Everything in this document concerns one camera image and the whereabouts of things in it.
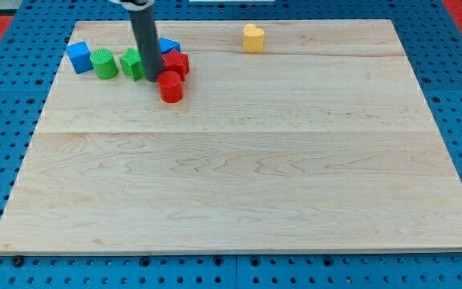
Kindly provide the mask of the white rod mount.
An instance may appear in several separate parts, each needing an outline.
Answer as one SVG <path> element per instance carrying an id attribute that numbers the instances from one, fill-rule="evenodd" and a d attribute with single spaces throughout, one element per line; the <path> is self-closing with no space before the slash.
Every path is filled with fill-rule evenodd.
<path id="1" fill-rule="evenodd" d="M 109 0 L 115 4 L 121 6 L 151 6 L 155 3 L 155 0 Z"/>

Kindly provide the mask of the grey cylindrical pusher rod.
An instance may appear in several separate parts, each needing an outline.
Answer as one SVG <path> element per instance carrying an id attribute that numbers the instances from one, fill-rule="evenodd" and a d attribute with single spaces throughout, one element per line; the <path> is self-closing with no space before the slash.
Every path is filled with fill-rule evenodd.
<path id="1" fill-rule="evenodd" d="M 128 5 L 128 10 L 144 74 L 149 82 L 155 83 L 164 71 L 164 61 L 152 4 L 132 3 Z"/>

